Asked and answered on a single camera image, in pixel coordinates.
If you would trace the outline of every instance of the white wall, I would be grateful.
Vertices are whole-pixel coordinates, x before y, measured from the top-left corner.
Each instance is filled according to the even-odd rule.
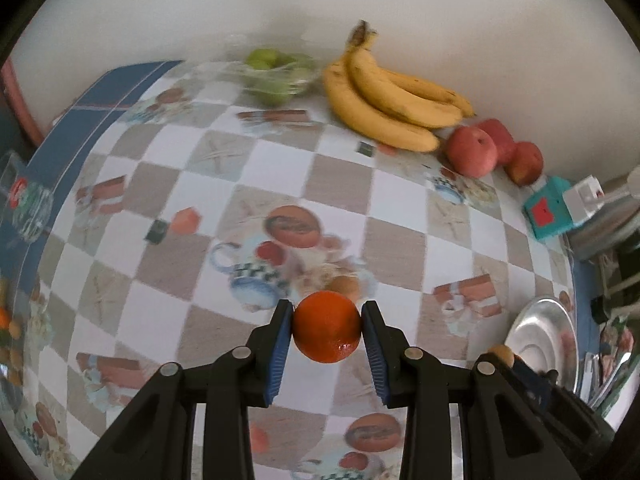
[[[466,94],[538,143],[551,173],[640,162],[640,54],[602,0],[49,0],[14,63],[44,126],[110,68],[202,57],[216,35],[264,28],[340,47],[361,18],[381,64]]]

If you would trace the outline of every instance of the metal bowl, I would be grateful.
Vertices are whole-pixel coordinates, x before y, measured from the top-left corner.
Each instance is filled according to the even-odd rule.
[[[558,371],[558,385],[578,387],[578,343],[562,305],[550,296],[532,300],[514,321],[505,345],[536,372]]]

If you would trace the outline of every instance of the bowl of green fruit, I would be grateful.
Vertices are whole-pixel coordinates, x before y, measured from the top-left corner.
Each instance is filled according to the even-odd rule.
[[[266,107],[285,105],[319,75],[318,62],[309,54],[272,46],[254,48],[227,70],[238,74],[245,91]]]

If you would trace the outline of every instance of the banana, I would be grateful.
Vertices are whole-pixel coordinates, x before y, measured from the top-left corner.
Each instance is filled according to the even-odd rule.
[[[454,105],[462,111],[465,117],[473,117],[476,113],[471,103],[462,97],[462,95],[444,88],[437,83],[428,81],[427,79],[421,79],[412,75],[401,74],[399,72],[392,72],[391,70],[383,69],[385,75],[389,80],[401,89],[407,92],[417,95],[423,99],[430,99],[439,103],[446,103]]]
[[[397,121],[369,105],[352,86],[347,69],[350,53],[328,65],[322,82],[331,108],[344,123],[371,139],[412,152],[432,152],[439,141],[429,130]]]
[[[425,128],[458,124],[462,112],[454,105],[423,99],[391,82],[369,51],[376,36],[375,32],[369,31],[360,45],[351,45],[349,74],[362,96],[381,112],[405,123]]]

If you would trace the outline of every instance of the orange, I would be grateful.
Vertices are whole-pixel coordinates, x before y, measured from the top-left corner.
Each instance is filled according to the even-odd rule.
[[[360,314],[353,301],[320,290],[300,302],[293,313],[293,341],[309,359],[337,363],[360,342]]]
[[[9,328],[9,323],[11,323],[11,316],[9,316],[9,313],[5,308],[0,306],[0,329],[7,330]]]

